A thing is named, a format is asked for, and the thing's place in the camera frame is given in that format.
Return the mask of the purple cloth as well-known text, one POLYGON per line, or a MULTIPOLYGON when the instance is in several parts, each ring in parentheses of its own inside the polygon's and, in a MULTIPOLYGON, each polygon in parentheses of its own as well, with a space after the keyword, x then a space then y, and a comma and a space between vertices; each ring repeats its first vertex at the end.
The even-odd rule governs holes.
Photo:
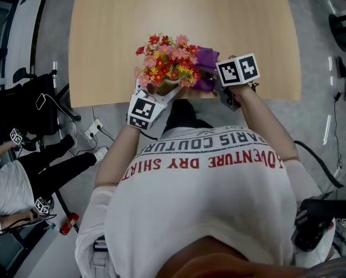
POLYGON ((213 50, 212 48, 201 47, 199 46, 199 54, 197 56, 197 63, 195 64, 195 68, 201 75, 201 78, 197 81, 197 83, 192 87, 195 90, 199 90, 202 92, 212 92, 216 82, 207 81, 203 75, 204 73, 199 70, 200 66, 212 67, 216 69, 216 62, 218 62, 219 52, 213 50))

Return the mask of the person's left forearm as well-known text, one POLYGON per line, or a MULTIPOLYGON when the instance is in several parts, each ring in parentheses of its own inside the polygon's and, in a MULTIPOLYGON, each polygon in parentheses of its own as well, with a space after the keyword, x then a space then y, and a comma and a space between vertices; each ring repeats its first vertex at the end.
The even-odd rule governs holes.
POLYGON ((137 153, 141 130, 124 125, 98 168, 94 188, 117 186, 137 153))

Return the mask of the black harness gear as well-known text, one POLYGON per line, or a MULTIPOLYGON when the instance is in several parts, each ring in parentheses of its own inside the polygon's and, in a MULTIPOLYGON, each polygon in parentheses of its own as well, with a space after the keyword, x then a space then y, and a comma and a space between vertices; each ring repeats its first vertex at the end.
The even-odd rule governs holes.
POLYGON ((326 200, 317 197, 303 200, 294 223, 294 245, 305 252, 316 249, 336 218, 346 219, 346 200, 326 200))

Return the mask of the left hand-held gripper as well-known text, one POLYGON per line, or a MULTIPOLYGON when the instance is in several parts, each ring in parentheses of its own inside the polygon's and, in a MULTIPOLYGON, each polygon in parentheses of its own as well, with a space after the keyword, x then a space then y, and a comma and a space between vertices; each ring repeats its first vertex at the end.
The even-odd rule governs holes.
POLYGON ((129 110, 127 114, 127 123, 131 127, 140 130, 149 130, 155 122, 161 117, 162 112, 167 108, 168 103, 182 89, 181 86, 175 87, 164 96, 150 94, 148 92, 148 82, 142 82, 136 79, 135 90, 131 97, 129 110))

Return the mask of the red fire extinguisher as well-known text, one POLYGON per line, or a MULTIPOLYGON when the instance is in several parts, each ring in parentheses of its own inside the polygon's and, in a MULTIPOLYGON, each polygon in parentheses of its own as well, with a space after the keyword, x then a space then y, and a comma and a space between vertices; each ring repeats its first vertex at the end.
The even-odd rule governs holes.
POLYGON ((78 232, 79 228, 77 226, 77 220, 79 219, 79 215, 77 213, 70 213, 67 216, 66 221, 62 224, 59 232, 62 235, 68 235, 69 232, 74 229, 76 232, 78 232))

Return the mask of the black office chair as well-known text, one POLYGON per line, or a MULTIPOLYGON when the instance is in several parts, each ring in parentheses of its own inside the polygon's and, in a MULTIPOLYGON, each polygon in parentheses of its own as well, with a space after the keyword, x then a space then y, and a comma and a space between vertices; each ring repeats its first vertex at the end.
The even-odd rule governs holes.
POLYGON ((69 86, 64 86, 58 93, 54 87, 57 70, 36 76, 27 73, 25 68, 18 69, 13 75, 15 86, 0 90, 0 145, 10 140, 10 132, 17 129, 22 135, 32 134, 33 142, 51 136, 60 130, 57 121, 58 111, 63 111, 73 121, 80 121, 79 115, 73 115, 60 104, 60 99, 69 86), (40 111, 35 102, 39 95, 46 94, 46 102, 40 111))

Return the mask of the person's white printed shirt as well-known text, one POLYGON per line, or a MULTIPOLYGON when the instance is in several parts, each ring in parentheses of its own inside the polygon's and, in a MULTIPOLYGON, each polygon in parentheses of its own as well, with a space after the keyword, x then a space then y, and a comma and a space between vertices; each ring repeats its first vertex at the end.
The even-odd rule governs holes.
POLYGON ((319 194, 300 162, 284 162, 251 130, 173 129, 137 153, 117 186, 93 191, 75 258, 82 278, 153 278, 210 236, 253 262, 312 267, 334 229, 309 253, 292 236, 300 203, 319 194))

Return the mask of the white phone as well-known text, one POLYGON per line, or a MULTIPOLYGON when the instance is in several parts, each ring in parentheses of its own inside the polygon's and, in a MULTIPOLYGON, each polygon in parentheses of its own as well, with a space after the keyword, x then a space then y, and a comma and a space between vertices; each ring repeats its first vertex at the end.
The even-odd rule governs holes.
POLYGON ((35 106, 38 111, 40 111, 46 102, 46 94, 41 93, 35 102, 35 106))

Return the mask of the table with black legs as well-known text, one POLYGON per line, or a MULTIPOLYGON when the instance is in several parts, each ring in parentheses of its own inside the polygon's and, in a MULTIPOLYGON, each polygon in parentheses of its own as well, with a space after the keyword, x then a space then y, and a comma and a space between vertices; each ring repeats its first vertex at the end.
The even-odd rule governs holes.
POLYGON ((346 52, 346 26, 343 26, 343 22, 346 21, 346 14, 342 16, 330 14, 328 21, 336 44, 342 51, 346 52))

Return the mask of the white power strip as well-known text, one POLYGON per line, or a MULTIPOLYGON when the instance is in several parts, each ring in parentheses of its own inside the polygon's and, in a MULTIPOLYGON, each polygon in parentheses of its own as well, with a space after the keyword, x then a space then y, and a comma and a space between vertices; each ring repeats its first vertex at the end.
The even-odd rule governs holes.
POLYGON ((101 123, 100 119, 97 118, 85 131, 85 137, 88 140, 91 140, 95 137, 95 135, 103 128, 103 124, 101 123))

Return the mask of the potted red orange flowers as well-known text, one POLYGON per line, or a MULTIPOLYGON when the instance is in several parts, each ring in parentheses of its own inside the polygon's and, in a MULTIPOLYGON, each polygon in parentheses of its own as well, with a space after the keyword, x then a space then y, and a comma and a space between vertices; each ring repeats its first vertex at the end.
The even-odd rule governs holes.
POLYGON ((193 88, 202 79, 197 67, 200 52, 200 47, 191 44, 186 35, 173 38, 163 33, 152 34, 135 52, 143 57, 143 65, 134 69, 136 83, 142 88, 167 85, 193 88))

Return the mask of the person's right forearm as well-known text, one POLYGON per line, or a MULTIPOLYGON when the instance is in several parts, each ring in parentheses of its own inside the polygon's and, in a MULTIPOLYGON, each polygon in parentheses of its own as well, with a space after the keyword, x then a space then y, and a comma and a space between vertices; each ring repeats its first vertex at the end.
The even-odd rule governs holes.
POLYGON ((242 108, 248 128, 262 136, 284 162, 299 160, 293 139, 264 100, 247 84, 229 90, 242 108))

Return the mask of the person's black trousers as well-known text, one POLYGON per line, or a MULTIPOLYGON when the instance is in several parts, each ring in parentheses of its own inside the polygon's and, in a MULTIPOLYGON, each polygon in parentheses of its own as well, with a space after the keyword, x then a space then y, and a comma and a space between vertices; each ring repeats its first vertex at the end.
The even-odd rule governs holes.
POLYGON ((192 104, 186 99, 178 99, 172 102, 172 108, 166 122, 163 134, 171 129, 186 127, 191 129, 206 128, 212 129, 213 126, 204 120, 196 117, 192 104))

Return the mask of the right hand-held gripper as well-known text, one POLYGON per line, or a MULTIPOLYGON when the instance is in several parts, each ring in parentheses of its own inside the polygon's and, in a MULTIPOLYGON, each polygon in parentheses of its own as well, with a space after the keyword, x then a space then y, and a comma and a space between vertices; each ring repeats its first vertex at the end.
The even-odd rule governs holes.
POLYGON ((215 82, 214 92, 218 94, 221 103, 232 111, 239 109, 240 105, 229 87, 248 84, 256 92, 256 79, 260 77, 254 53, 232 56, 216 62, 216 68, 200 66, 199 70, 207 81, 215 82))

